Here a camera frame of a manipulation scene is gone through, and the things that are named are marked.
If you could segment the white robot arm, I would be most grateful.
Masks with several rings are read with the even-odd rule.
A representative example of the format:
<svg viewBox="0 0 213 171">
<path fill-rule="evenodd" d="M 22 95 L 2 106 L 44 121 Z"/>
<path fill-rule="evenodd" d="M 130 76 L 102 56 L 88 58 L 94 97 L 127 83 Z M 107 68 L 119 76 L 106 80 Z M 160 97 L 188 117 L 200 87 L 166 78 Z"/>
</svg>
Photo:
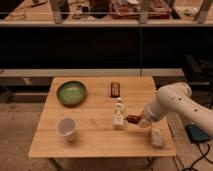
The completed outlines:
<svg viewBox="0 0 213 171">
<path fill-rule="evenodd" d="M 148 127 L 174 112 L 186 117 L 213 138 L 213 110 L 193 101 L 191 96 L 192 90 L 184 82 L 160 87 L 154 98 L 145 105 L 139 126 Z"/>
</svg>

